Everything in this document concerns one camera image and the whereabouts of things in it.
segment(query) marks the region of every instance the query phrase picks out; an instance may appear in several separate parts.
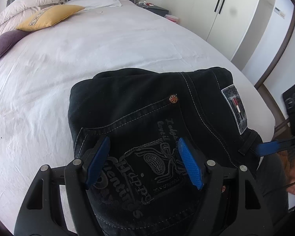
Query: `metal button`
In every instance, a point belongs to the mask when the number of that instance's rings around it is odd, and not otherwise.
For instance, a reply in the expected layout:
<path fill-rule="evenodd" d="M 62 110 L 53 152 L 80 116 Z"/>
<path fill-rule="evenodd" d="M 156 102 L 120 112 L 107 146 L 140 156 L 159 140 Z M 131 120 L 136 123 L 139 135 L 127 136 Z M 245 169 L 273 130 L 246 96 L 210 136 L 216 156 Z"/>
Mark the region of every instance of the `metal button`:
<path fill-rule="evenodd" d="M 208 164 L 209 166 L 215 166 L 215 161 L 213 161 L 213 160 L 208 160 L 208 161 L 207 161 L 207 164 Z"/>
<path fill-rule="evenodd" d="M 169 101 L 173 104 L 177 103 L 178 102 L 178 97 L 176 95 L 171 95 L 169 97 Z"/>
<path fill-rule="evenodd" d="M 239 168 L 240 168 L 241 171 L 244 171 L 244 172 L 248 170 L 245 165 L 240 165 Z"/>
<path fill-rule="evenodd" d="M 41 171 L 46 171 L 48 168 L 49 168 L 48 165 L 43 165 L 41 166 Z"/>
<path fill-rule="evenodd" d="M 80 165 L 82 161 L 80 159 L 75 159 L 72 163 L 73 165 Z"/>

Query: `union jack button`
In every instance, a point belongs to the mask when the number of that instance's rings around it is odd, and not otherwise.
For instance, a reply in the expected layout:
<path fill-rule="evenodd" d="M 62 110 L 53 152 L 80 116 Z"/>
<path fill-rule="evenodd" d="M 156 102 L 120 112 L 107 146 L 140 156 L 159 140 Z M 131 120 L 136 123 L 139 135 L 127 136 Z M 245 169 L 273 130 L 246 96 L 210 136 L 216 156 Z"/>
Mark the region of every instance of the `union jack button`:
<path fill-rule="evenodd" d="M 171 95 L 171 96 L 169 97 L 169 101 L 170 101 L 171 103 L 175 104 L 175 103 L 178 102 L 178 98 L 177 98 L 176 95 Z"/>

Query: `black cable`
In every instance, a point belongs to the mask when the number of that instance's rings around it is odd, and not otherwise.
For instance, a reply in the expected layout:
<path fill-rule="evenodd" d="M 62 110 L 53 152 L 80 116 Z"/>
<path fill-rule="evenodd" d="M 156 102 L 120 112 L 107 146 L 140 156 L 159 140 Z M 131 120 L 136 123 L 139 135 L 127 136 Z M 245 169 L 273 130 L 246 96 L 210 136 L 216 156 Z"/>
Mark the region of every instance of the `black cable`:
<path fill-rule="evenodd" d="M 294 182 L 294 183 L 291 183 L 291 184 L 288 184 L 288 185 L 285 185 L 285 186 L 281 186 L 281 187 L 276 188 L 276 189 L 273 189 L 273 190 L 271 190 L 271 191 L 265 193 L 265 194 L 263 195 L 263 197 L 265 197 L 266 195 L 268 195 L 268 194 L 270 194 L 270 193 L 272 193 L 272 192 L 276 192 L 276 191 L 278 191 L 278 190 L 282 190 L 282 189 L 287 189 L 287 188 L 289 188 L 289 187 L 291 187 L 291 186 L 293 186 L 293 185 L 295 185 L 295 182 Z"/>

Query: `yellow pillow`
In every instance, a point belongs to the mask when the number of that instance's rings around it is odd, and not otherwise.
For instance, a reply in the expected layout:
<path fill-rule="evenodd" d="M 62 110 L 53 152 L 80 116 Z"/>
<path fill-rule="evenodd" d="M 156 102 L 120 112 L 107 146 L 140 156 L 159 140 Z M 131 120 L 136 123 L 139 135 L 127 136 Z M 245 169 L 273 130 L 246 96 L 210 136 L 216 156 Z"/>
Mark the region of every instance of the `yellow pillow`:
<path fill-rule="evenodd" d="M 32 16 L 24 20 L 20 25 L 16 27 L 16 29 L 31 32 L 50 27 L 66 19 L 72 14 L 83 10 L 84 8 L 85 7 L 78 5 L 65 4 L 50 6 L 36 12 Z"/>

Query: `white bed sheet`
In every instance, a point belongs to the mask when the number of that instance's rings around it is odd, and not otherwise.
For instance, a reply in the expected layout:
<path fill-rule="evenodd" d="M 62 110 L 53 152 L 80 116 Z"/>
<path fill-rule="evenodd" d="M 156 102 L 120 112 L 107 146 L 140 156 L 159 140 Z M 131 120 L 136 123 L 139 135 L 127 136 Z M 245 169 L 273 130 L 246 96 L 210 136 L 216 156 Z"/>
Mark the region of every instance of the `white bed sheet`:
<path fill-rule="evenodd" d="M 0 59 L 0 219 L 11 232 L 40 166 L 63 166 L 73 159 L 67 116 L 70 89 L 99 72 L 225 67 L 233 74 L 248 127 L 263 141 L 273 136 L 270 110 L 222 54 L 187 29 L 128 0 L 122 4 L 81 11 L 31 33 Z M 67 201 L 64 209 L 68 228 L 74 231 Z"/>

